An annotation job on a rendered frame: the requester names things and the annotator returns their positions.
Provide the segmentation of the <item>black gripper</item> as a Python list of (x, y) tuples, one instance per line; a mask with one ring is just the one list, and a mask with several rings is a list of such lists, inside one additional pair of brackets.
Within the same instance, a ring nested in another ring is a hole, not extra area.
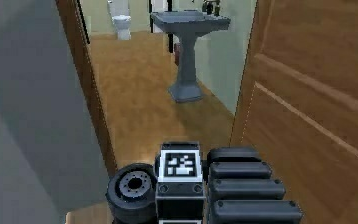
[(156, 183), (151, 164), (133, 163), (118, 170), (105, 194), (111, 224), (156, 224)]

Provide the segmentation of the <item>white toilet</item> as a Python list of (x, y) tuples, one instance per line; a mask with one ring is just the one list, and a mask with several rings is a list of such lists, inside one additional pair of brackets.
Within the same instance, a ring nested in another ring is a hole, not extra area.
[(131, 16), (129, 0), (107, 0), (112, 23), (119, 40), (130, 40)]

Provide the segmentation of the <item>brown wooden room door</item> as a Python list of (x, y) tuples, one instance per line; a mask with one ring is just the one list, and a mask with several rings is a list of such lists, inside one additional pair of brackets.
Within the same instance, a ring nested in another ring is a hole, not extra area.
[(257, 0), (231, 135), (302, 224), (358, 224), (358, 0)]

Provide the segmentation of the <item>black sink faucet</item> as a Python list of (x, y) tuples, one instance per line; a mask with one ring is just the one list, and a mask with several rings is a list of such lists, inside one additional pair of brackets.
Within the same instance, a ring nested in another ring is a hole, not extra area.
[(203, 0), (202, 12), (207, 15), (220, 15), (220, 2), (221, 0)]

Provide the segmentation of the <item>grey pedestal sink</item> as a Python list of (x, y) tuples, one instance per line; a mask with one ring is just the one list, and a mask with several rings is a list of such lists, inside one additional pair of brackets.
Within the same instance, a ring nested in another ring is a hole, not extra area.
[(180, 42), (177, 78), (168, 89), (172, 99), (178, 103), (201, 99), (202, 91), (196, 77), (195, 43), (198, 37), (228, 30), (231, 19), (198, 10), (152, 12), (151, 17), (159, 29), (173, 34)]

